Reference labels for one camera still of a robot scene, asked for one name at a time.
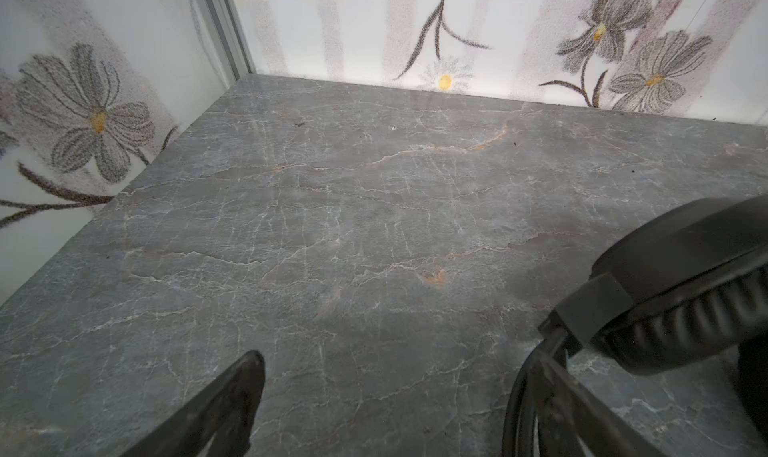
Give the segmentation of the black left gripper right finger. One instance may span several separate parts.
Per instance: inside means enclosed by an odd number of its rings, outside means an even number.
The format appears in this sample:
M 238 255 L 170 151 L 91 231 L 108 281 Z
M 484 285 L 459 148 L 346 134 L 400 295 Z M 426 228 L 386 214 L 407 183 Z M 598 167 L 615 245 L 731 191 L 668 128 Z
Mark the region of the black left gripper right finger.
M 542 351 L 529 372 L 546 456 L 660 456 L 662 453 Z

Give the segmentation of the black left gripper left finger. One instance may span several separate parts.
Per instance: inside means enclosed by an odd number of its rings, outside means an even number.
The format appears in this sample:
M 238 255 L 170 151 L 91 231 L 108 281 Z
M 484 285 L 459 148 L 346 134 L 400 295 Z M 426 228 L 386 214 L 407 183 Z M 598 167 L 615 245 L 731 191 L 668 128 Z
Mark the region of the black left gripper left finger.
M 250 350 L 124 454 L 244 456 L 264 385 L 264 357 Z

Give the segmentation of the black over-ear headphones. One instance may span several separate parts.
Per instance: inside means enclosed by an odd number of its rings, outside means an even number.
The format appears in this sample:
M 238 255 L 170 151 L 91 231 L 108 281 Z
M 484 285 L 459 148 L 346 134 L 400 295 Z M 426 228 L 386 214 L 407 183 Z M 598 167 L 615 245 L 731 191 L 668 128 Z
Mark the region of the black over-ear headphones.
M 738 350 L 738 391 L 767 430 L 767 199 L 697 199 L 629 233 L 539 327 L 503 424 L 505 456 L 546 456 L 529 372 L 542 351 L 567 372 L 592 346 L 626 371 L 652 375 Z

